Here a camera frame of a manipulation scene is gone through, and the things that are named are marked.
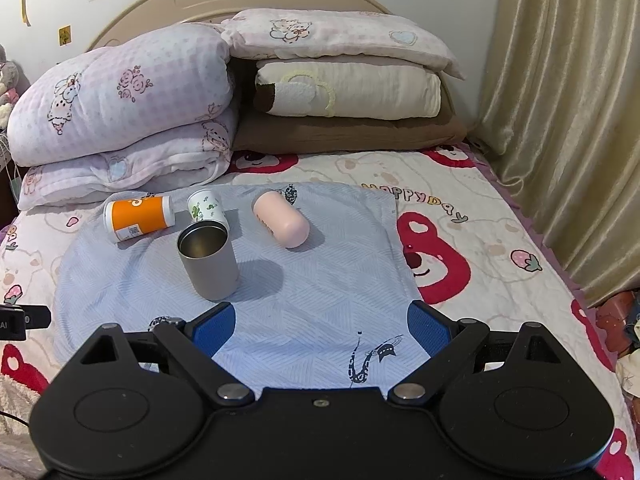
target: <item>white pillow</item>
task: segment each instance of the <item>white pillow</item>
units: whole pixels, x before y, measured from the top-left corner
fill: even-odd
[[[165,192],[206,184],[229,166],[238,124],[238,100],[222,114],[145,137],[124,150],[35,166],[22,181],[18,208],[104,200],[145,185]]]
[[[228,46],[207,23],[177,23],[48,70],[9,118],[12,158],[37,166],[121,150],[231,101]]]
[[[224,20],[231,55],[246,59],[368,54],[464,79],[447,45],[411,20],[376,12],[247,9]]]
[[[272,115],[393,121],[435,117],[440,111],[440,78],[410,61],[361,54],[257,65],[254,102],[258,110]],[[270,89],[258,86],[272,83]]]

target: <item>pillow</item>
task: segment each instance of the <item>pillow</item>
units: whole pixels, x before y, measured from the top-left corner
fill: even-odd
[[[228,46],[207,23],[178,23],[48,70],[9,118],[12,157],[37,166],[130,146],[219,114],[231,101]]]
[[[35,166],[22,181],[18,208],[97,202],[145,184],[145,190],[165,192],[211,182],[229,166],[236,101],[215,118],[212,110],[210,119],[145,137],[124,150]]]
[[[280,116],[435,117],[440,78],[422,65],[380,56],[259,61],[254,106]]]
[[[246,59],[368,54],[464,79],[443,41],[414,22],[376,12],[247,9],[222,22],[231,55]]]
[[[438,144],[455,144],[465,136],[465,125],[452,114],[446,99],[434,118],[399,121],[279,117],[250,109],[240,117],[232,149],[268,155],[422,150]]]

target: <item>metal screw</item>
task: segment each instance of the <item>metal screw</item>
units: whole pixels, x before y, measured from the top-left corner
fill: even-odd
[[[422,397],[426,393],[426,391],[424,389],[424,386],[422,386],[421,384],[402,383],[398,384],[398,386],[394,388],[394,393],[396,394],[396,397],[400,397],[401,399],[413,400],[420,399],[420,397]]]
[[[242,400],[251,390],[240,383],[223,384],[218,388],[218,396],[225,400]]]

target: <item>blue gripper pad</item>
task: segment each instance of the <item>blue gripper pad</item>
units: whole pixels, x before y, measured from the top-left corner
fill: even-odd
[[[451,342],[453,336],[451,328],[444,324],[444,320],[438,319],[439,313],[427,304],[423,303],[423,305],[426,308],[418,306],[416,301],[409,305],[406,323],[409,327],[409,333],[424,351],[433,357]]]
[[[213,355],[232,336],[236,329],[236,310],[232,304],[204,319],[193,329],[193,344],[207,356]]]

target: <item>pink cylinder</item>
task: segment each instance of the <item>pink cylinder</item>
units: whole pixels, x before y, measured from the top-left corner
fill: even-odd
[[[309,236],[309,222],[277,191],[267,191],[254,203],[254,214],[280,245],[292,249]]]

